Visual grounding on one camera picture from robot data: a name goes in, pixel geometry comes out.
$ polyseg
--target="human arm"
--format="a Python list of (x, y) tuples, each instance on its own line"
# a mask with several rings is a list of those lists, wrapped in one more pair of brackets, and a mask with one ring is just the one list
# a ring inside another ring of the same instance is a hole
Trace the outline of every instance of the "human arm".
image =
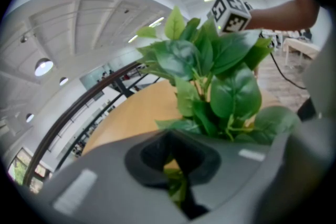
[(250, 11), (246, 29), (300, 30), (312, 27), (319, 13), (315, 0), (291, 0), (280, 6)]

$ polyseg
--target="black cable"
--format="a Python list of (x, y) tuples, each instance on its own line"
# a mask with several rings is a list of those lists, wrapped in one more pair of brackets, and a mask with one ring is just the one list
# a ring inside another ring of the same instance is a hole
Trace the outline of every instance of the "black cable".
[(285, 80), (287, 80), (288, 82), (292, 83), (294, 86), (298, 87), (299, 89), (306, 90), (305, 87), (298, 86), (297, 84), (295, 84), (294, 82), (292, 82), (290, 79), (287, 79), (287, 78), (284, 76), (284, 74), (282, 74), (282, 72), (281, 72), (281, 70), (280, 70), (280, 68), (279, 68), (279, 66), (278, 66), (278, 64), (277, 64), (277, 62), (275, 61), (274, 56), (273, 56), (272, 53), (271, 53), (271, 56), (272, 56), (272, 59), (273, 59), (275, 65), (276, 65), (277, 69), (279, 70), (280, 74), (282, 75), (282, 77), (283, 77)]

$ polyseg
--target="potted plant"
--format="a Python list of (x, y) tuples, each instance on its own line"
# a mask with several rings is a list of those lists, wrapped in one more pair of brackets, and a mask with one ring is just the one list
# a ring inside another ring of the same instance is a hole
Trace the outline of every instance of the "potted plant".
[[(284, 106), (259, 111), (261, 93), (253, 70), (272, 52), (271, 40), (259, 38), (261, 30), (218, 36), (213, 18), (199, 24), (200, 19), (192, 18), (185, 25), (174, 7), (164, 28), (168, 40), (138, 48), (143, 55), (138, 62), (148, 66), (141, 72), (166, 78), (177, 89), (177, 107), (183, 117), (157, 121), (160, 129), (270, 145), (277, 134), (291, 132), (300, 124), (298, 116)], [(143, 27), (137, 35), (157, 38), (153, 27)], [(181, 195), (174, 201), (181, 202), (185, 180), (181, 171), (166, 174), (180, 176), (181, 186), (174, 189)]]

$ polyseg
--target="wooden floor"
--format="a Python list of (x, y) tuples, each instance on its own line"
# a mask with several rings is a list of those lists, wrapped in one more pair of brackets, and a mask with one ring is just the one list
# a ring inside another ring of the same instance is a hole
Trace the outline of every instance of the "wooden floor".
[[(281, 56), (280, 51), (278, 50), (274, 52), (273, 55), (285, 77), (304, 87), (301, 75), (312, 60), (303, 57), (302, 65), (298, 66), (299, 54), (297, 52), (292, 52), (289, 53), (288, 66), (285, 67), (286, 53), (283, 52)], [(295, 112), (309, 97), (309, 93), (306, 90), (301, 90), (295, 87), (281, 76), (271, 56), (265, 58), (259, 66), (258, 84), (261, 88), (268, 90), (277, 97), (283, 105)]]

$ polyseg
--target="round table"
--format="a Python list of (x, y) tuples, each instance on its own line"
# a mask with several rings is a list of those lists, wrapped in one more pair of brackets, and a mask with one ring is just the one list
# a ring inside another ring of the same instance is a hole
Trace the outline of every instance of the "round table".
[[(269, 92), (260, 89), (261, 108), (281, 105)], [(133, 94), (98, 125), (86, 144), (83, 154), (110, 142), (158, 130), (155, 120), (180, 119), (176, 88), (168, 80), (152, 84)]]

